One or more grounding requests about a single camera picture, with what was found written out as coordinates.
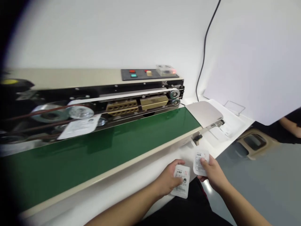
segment yellow knob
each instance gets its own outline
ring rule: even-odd
[[[147,76],[153,76],[153,75],[151,74],[151,71],[146,71],[146,75],[147,75]]]
[[[19,81],[15,80],[15,79],[4,79],[4,80],[1,81],[1,84],[2,85],[11,85],[11,84],[16,84],[18,82]]]

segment human hand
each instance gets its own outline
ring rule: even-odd
[[[200,159],[203,168],[206,170],[207,176],[197,176],[201,182],[209,180],[211,187],[220,193],[222,190],[226,189],[231,184],[227,180],[224,172],[222,171],[219,163],[210,155],[209,164],[208,162],[201,158]]]
[[[180,177],[174,177],[173,174],[176,169],[176,165],[184,165],[185,161],[181,159],[176,159],[163,170],[160,176],[152,183],[156,194],[160,197],[168,195],[171,193],[173,188],[182,184],[183,179]]]

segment control panel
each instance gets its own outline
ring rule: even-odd
[[[177,74],[161,76],[156,69],[121,69],[121,77],[123,81],[179,78]]]

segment gray floor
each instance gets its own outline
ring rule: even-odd
[[[281,144],[254,161],[244,156],[235,143],[217,158],[230,183],[272,225],[300,225],[301,145]],[[203,187],[213,211],[236,225],[219,194],[209,183]]]

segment white pouch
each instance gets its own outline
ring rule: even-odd
[[[200,159],[204,158],[209,163],[209,151],[197,150],[195,153],[195,160],[193,162],[193,171],[196,175],[207,176],[206,170],[203,168]]]
[[[183,183],[175,187],[171,194],[186,199],[188,197],[190,167],[177,165],[173,176],[181,177],[183,179]]]

